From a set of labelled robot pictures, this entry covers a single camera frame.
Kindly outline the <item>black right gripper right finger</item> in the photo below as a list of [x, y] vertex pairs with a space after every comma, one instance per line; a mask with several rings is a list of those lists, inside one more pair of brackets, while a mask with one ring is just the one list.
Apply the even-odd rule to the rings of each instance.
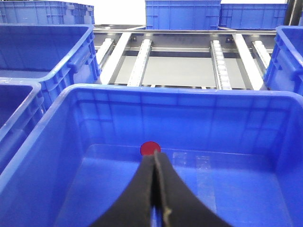
[[188, 188], [165, 153], [155, 152], [163, 227], [230, 227]]

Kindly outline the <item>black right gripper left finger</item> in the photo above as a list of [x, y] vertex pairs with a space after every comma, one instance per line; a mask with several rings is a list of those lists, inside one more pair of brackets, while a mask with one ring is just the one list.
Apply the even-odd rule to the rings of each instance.
[[143, 156], [132, 180], [91, 227], [149, 227], [152, 214], [152, 193], [155, 157]]

